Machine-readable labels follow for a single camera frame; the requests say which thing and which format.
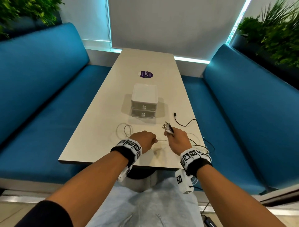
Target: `stacked drawer organizer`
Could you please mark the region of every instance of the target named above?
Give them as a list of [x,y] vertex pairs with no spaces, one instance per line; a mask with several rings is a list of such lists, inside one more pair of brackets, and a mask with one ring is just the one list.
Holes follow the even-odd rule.
[[158,107],[158,88],[156,85],[135,84],[131,99],[131,116],[155,118]]

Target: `box lid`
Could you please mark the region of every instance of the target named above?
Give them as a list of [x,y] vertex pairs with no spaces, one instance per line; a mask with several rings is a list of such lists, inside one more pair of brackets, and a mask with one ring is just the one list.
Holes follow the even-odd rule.
[[131,100],[133,102],[158,104],[158,88],[156,85],[135,84]]

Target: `forearm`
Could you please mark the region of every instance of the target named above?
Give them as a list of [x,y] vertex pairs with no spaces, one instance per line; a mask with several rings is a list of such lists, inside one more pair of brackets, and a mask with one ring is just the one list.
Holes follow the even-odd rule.
[[74,227],[86,226],[127,164],[128,160],[119,152],[110,152],[70,179],[47,200],[61,205]]
[[200,168],[197,178],[224,227],[285,227],[263,205],[212,166]]

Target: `person's left hand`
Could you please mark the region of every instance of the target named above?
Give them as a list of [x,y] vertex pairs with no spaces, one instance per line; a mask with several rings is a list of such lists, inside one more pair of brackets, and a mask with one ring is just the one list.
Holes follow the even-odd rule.
[[138,141],[143,154],[150,150],[154,143],[158,142],[156,135],[147,131],[136,132],[130,136],[130,139]]

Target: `black wristband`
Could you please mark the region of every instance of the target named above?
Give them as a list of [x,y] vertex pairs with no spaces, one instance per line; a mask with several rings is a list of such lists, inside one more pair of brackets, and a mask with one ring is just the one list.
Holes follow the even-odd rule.
[[213,166],[208,160],[206,160],[204,158],[198,158],[196,160],[193,160],[193,162],[191,162],[188,165],[188,169],[187,169],[186,173],[191,174],[197,178],[197,176],[196,176],[197,171],[205,165]]
[[132,153],[132,151],[129,148],[126,148],[124,146],[116,146],[116,147],[113,147],[111,149],[111,151],[118,151],[119,153],[122,154],[122,156],[124,156],[126,159],[128,159],[129,160],[128,165],[127,165],[128,167],[130,167],[133,164],[135,155]]

